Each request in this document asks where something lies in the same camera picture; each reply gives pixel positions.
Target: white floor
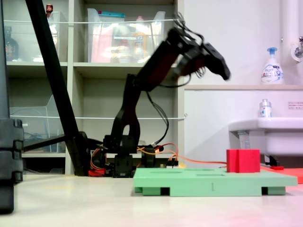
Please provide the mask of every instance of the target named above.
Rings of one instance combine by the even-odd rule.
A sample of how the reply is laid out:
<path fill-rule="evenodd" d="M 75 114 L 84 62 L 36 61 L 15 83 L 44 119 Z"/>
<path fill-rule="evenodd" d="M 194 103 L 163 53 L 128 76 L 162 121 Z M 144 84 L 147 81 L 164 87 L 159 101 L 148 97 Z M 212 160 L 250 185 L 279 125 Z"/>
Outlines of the white floor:
<path fill-rule="evenodd" d="M 303 185 L 286 196 L 142 197 L 132 179 L 25 176 L 0 227 L 302 227 Z"/>

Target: red mat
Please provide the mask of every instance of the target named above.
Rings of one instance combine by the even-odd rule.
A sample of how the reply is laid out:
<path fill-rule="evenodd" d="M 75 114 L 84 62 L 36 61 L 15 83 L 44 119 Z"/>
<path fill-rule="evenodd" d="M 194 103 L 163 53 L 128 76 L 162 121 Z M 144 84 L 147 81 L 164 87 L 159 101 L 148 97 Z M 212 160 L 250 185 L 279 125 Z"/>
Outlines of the red mat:
<path fill-rule="evenodd" d="M 261 169 L 270 171 L 270 172 L 275 172 L 278 174 L 285 174 L 289 176 L 296 176 L 298 178 L 298 183 L 303 183 L 303 168 L 291 168 L 291 169 L 283 169 L 283 170 L 274 170 L 270 168 L 266 168 L 261 166 Z"/>

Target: red plastic part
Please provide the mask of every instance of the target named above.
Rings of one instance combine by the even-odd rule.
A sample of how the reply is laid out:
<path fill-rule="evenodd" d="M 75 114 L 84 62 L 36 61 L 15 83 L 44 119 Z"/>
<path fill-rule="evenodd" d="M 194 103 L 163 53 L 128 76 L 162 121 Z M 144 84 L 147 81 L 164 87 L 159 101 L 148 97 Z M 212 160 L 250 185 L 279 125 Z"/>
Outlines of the red plastic part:
<path fill-rule="evenodd" d="M 105 176 L 106 169 L 100 169 L 100 170 L 89 170 L 89 176 Z"/>
<path fill-rule="evenodd" d="M 284 170 L 284 166 L 271 166 L 270 168 L 274 170 Z"/>
<path fill-rule="evenodd" d="M 226 156 L 228 173 L 260 172 L 260 150 L 258 149 L 229 149 Z"/>
<path fill-rule="evenodd" d="M 298 183 L 303 183 L 303 168 L 291 168 L 291 169 L 283 169 L 283 170 L 275 170 L 267 167 L 261 167 L 262 170 L 275 172 L 279 174 L 285 174 L 289 176 L 296 176 L 298 178 Z"/>

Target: faucet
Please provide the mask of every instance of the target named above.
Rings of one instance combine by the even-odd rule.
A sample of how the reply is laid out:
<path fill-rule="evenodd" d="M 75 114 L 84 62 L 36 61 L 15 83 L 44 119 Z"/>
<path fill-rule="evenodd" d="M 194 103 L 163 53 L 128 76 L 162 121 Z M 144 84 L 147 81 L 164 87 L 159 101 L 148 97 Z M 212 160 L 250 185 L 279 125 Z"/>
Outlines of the faucet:
<path fill-rule="evenodd" d="M 294 51 L 294 54 L 297 58 L 303 57 L 303 36 L 299 37 L 300 47 L 297 47 Z"/>

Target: plastic storage box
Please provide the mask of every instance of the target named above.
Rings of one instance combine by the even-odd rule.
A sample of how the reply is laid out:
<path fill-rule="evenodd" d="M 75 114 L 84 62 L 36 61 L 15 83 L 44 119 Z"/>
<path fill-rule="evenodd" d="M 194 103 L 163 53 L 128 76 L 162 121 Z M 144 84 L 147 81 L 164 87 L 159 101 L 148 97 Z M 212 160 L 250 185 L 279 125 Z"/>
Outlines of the plastic storage box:
<path fill-rule="evenodd" d="M 59 61 L 67 61 L 68 24 L 61 12 L 53 12 L 49 26 Z M 34 27 L 31 22 L 4 22 L 7 61 L 43 62 Z"/>
<path fill-rule="evenodd" d="M 25 145 L 63 134 L 61 121 L 55 100 L 51 96 L 46 106 L 37 107 L 11 107 L 10 117 L 20 119 L 24 129 Z M 39 148 L 29 152 L 65 152 L 65 143 Z"/>
<path fill-rule="evenodd" d="M 89 62 L 144 63 L 164 38 L 165 12 L 153 22 L 102 23 L 95 9 L 88 9 Z"/>

